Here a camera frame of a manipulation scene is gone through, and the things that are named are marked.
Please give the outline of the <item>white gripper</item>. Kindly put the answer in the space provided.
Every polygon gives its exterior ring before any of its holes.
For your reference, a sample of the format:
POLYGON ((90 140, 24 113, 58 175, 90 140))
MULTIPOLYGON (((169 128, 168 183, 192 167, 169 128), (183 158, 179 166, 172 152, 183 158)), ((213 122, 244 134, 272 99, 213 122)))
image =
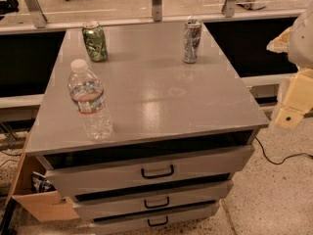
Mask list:
POLYGON ((294 129, 313 109, 313 2, 291 28, 271 40, 266 49, 274 53, 288 52, 291 63, 307 68, 290 79, 274 120, 275 125, 282 129, 294 129))

